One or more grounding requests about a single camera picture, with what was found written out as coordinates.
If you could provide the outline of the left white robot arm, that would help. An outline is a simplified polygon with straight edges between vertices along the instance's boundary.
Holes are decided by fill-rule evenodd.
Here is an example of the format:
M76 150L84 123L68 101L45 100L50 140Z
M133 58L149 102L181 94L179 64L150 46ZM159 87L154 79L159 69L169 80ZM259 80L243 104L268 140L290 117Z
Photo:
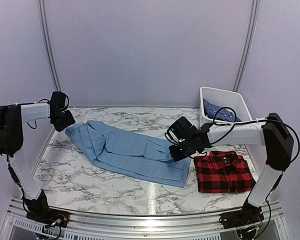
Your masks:
M33 178L25 160L23 124L50 119L58 132L75 123L72 113L57 101L0 106L0 155L6 156L8 171L22 193L27 218L41 222L66 224L69 213L49 207L47 196Z

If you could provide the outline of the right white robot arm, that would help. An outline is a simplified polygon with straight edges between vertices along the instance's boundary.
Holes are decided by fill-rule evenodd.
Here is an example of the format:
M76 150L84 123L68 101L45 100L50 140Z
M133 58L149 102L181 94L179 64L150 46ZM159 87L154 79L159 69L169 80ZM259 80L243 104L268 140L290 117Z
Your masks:
M262 204L279 185L284 172L299 155L300 140L296 131L284 123L277 113L242 122L204 123L195 127L185 117L176 120L165 133L172 143L169 148L175 162L194 153L225 145L244 145L247 151L262 150L263 168L240 210L223 213L222 223L248 224L262 217Z

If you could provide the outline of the light blue long sleeve shirt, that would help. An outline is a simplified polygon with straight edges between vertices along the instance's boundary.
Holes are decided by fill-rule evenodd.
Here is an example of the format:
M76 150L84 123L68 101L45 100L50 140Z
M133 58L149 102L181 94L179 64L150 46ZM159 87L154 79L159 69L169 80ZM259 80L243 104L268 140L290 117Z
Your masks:
M162 185L183 188L191 160L175 162L168 140L129 132L102 121L74 124L65 134L95 166Z

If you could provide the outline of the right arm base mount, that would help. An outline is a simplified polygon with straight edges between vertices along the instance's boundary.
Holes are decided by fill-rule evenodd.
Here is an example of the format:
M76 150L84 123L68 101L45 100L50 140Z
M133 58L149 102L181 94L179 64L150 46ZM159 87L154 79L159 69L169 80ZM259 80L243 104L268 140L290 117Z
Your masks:
M224 229L237 228L264 220L263 212L260 208L241 209L236 211L224 212L220 215L219 222Z

